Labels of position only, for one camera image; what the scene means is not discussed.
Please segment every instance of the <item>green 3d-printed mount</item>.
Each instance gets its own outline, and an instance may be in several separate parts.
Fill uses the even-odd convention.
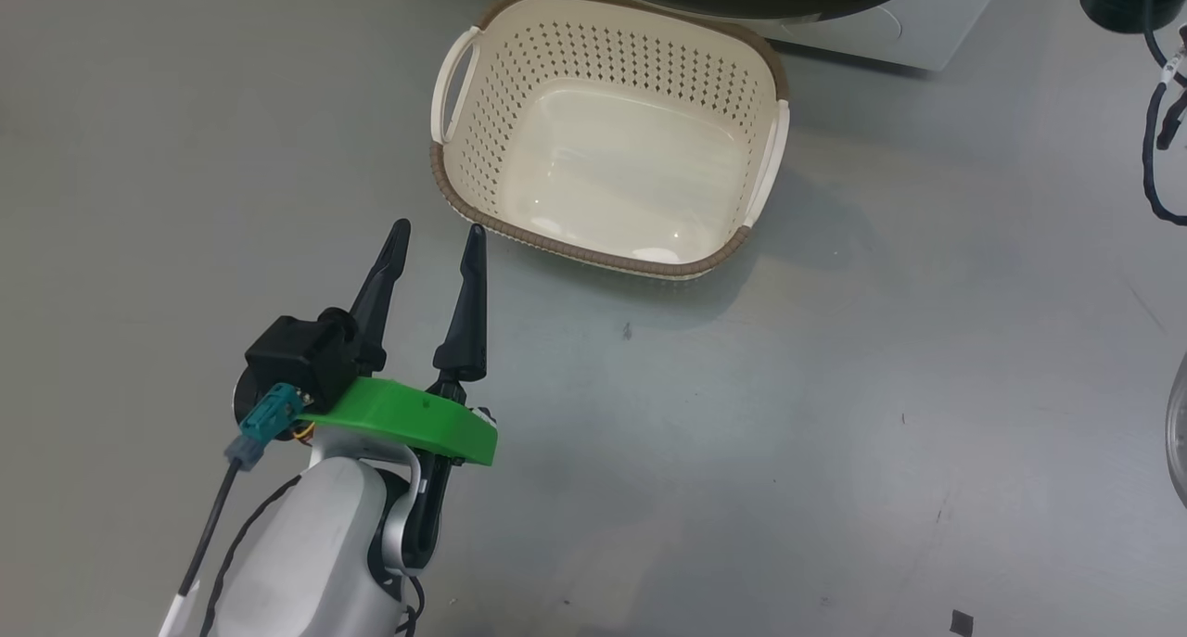
[[[499,429],[470,408],[405,387],[393,380],[360,376],[329,414],[300,414],[318,427],[341,427],[489,466]]]

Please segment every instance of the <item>plastic basket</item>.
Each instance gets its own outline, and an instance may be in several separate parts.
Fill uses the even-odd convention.
[[[787,126],[782,66],[749,30],[628,0],[497,0],[442,65],[431,158],[471,222],[686,279],[747,240]]]

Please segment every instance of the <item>black wire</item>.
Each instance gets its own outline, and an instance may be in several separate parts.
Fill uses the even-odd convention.
[[[1150,202],[1150,210],[1160,219],[1187,228],[1187,215],[1174,215],[1159,200],[1159,190],[1154,186],[1154,129],[1159,125],[1159,108],[1162,96],[1167,95],[1167,83],[1159,83],[1150,96],[1150,106],[1145,109],[1145,135],[1142,138],[1142,189]]]
[[[1167,57],[1162,55],[1162,49],[1159,49],[1159,42],[1154,38],[1154,0],[1142,0],[1142,34],[1145,37],[1145,46],[1150,50],[1155,62],[1164,65]],[[1175,74],[1175,81],[1187,87],[1187,78],[1183,78],[1183,75],[1179,75],[1179,72]],[[1142,189],[1145,192],[1145,199],[1150,203],[1150,210],[1157,218],[1182,228],[1187,227],[1187,216],[1174,215],[1162,205],[1154,181],[1154,133],[1157,129],[1159,108],[1162,106],[1162,96],[1164,95],[1167,95],[1167,83],[1159,83],[1159,87],[1154,88],[1154,95],[1150,96],[1150,104],[1145,108],[1145,134],[1142,138]],[[1175,101],[1175,106],[1180,101],[1182,97]],[[1167,147],[1170,146],[1169,140],[1173,135],[1174,133],[1168,133]]]
[[[1145,37],[1145,49],[1150,50],[1154,62],[1157,62],[1159,66],[1166,65],[1167,57],[1162,55],[1162,49],[1159,49],[1159,42],[1154,38],[1154,0],[1142,0],[1142,36]],[[1180,75],[1178,71],[1175,71],[1175,81],[1182,87],[1187,87],[1187,76]]]
[[[227,555],[223,556],[223,565],[218,567],[218,574],[215,575],[215,585],[210,590],[210,599],[207,600],[207,616],[202,619],[202,631],[199,632],[201,637],[207,637],[210,633],[210,629],[215,625],[215,605],[218,604],[218,597],[222,595],[223,579],[227,577],[227,571],[230,569],[230,562],[235,558],[235,549],[237,549],[240,543],[243,542],[243,537],[247,536],[247,531],[252,528],[252,524],[255,523],[255,520],[264,515],[264,510],[268,509],[268,505],[272,503],[279,501],[280,497],[285,495],[286,490],[297,485],[297,482],[300,482],[299,473],[288,482],[284,482],[284,484],[280,485],[280,489],[273,490],[272,496],[264,498],[260,507],[255,508],[255,511],[252,511],[252,515],[247,517],[243,525],[240,527],[239,533],[235,534],[235,540],[231,541],[230,548],[227,549]]]
[[[1182,126],[1183,110],[1187,110],[1187,89],[1179,93],[1179,100],[1175,100],[1174,104],[1167,108],[1167,114],[1162,117],[1162,130],[1160,130],[1159,139],[1155,142],[1159,151],[1167,151],[1170,147],[1170,141],[1175,139],[1175,134],[1179,134],[1179,126]]]
[[[406,637],[413,637],[417,633],[417,619],[420,618],[420,614],[425,613],[425,588],[420,585],[420,580],[415,577],[410,577],[408,580],[412,581],[412,587],[417,591],[418,606],[415,611],[413,611],[411,606],[408,607],[408,620],[404,620],[404,623],[395,629],[395,633],[399,635],[400,632],[407,630],[408,633]]]
[[[230,485],[235,482],[235,476],[239,473],[240,466],[243,461],[241,459],[234,459],[227,466],[227,473],[223,476],[222,485],[218,488],[218,493],[215,496],[215,504],[210,507],[210,516],[207,517],[207,527],[202,529],[202,537],[198,539],[198,547],[193,550],[193,558],[190,559],[190,567],[185,571],[185,577],[182,578],[182,586],[178,587],[177,594],[183,598],[190,594],[190,588],[193,587],[193,581],[198,577],[198,569],[202,567],[202,559],[207,558],[207,549],[210,547],[210,539],[215,534],[215,525],[218,524],[218,516],[222,515],[222,508],[227,504],[227,496],[230,493]]]

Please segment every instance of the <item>gray table surface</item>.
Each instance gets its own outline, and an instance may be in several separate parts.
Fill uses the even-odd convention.
[[[465,223],[429,101],[488,2],[0,0],[0,633],[155,633],[246,345],[348,304],[398,216],[385,375],[432,381]],[[783,63],[717,273],[491,240],[499,458],[455,473],[419,633],[1182,635],[1187,230],[1141,195],[1140,38],[994,0],[941,75]],[[1187,210],[1181,147],[1160,174]],[[214,559],[304,459],[243,478]]]

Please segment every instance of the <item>small black debris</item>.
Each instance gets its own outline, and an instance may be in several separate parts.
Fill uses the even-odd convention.
[[[972,617],[964,612],[952,611],[952,628],[948,632],[956,632],[960,637],[972,637]]]

